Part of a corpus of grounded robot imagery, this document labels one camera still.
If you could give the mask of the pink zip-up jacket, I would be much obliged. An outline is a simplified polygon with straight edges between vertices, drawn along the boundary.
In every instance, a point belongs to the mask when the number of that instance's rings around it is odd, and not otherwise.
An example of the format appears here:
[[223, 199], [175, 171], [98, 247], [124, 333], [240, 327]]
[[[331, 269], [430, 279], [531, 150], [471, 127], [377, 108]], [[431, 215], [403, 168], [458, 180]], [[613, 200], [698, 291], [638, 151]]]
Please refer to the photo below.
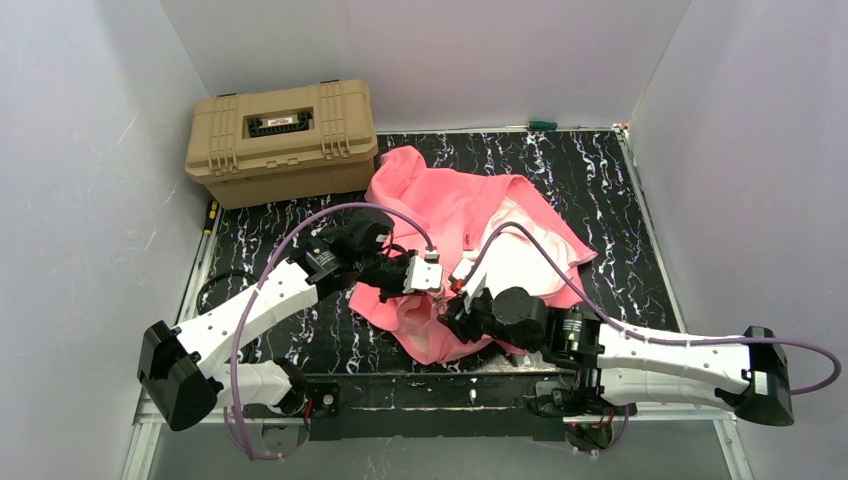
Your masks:
[[[579, 298], [561, 277], [567, 275], [580, 288], [577, 268], [596, 256], [527, 178], [430, 168], [412, 146], [383, 155], [365, 198], [421, 225], [439, 251], [446, 274], [461, 260], [479, 257], [496, 227], [510, 221], [522, 225], [528, 236], [507, 228], [482, 255], [477, 272], [493, 295], [520, 286], [548, 306], [572, 307]], [[458, 340], [437, 319], [437, 309], [445, 302], [433, 295], [380, 302], [378, 289], [359, 283], [349, 306], [391, 333], [417, 363], [428, 365], [460, 359], [492, 341], [488, 336], [469, 343]]]

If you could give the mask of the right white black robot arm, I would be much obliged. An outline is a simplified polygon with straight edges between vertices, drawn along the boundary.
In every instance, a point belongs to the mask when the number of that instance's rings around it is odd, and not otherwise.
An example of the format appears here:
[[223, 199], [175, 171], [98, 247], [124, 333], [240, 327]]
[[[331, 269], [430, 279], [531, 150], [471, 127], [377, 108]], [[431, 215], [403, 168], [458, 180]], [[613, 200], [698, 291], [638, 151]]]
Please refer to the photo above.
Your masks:
[[787, 357], [765, 327], [729, 337], [616, 328], [585, 309], [549, 307], [521, 287], [462, 292], [438, 319], [463, 343], [488, 336], [579, 373], [578, 391], [606, 405], [690, 404], [759, 425], [794, 423]]

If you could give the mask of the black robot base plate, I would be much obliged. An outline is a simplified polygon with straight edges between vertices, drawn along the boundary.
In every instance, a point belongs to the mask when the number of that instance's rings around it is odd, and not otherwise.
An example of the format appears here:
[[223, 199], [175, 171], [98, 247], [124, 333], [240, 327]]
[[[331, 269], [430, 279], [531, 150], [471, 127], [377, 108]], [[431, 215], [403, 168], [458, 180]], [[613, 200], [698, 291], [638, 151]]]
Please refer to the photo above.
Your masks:
[[309, 415], [314, 441], [378, 438], [529, 437], [560, 441], [583, 427], [610, 429], [637, 409], [613, 407], [569, 372], [312, 374], [278, 411], [246, 407], [250, 420]]

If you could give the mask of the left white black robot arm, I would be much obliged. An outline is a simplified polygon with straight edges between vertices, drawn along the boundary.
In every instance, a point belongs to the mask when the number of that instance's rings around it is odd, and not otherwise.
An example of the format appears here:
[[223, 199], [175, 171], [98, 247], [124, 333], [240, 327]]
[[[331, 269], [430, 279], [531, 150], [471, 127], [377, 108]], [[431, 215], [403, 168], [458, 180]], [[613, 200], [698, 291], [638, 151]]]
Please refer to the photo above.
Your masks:
[[297, 411], [311, 398], [307, 381], [282, 360], [241, 364], [247, 344], [327, 296], [362, 283], [381, 299], [421, 294], [439, 283], [440, 267], [391, 243], [394, 223], [381, 209], [358, 205], [340, 227], [304, 227], [294, 247], [262, 279], [193, 319], [146, 329], [137, 377], [173, 431], [211, 413], [262, 404]]

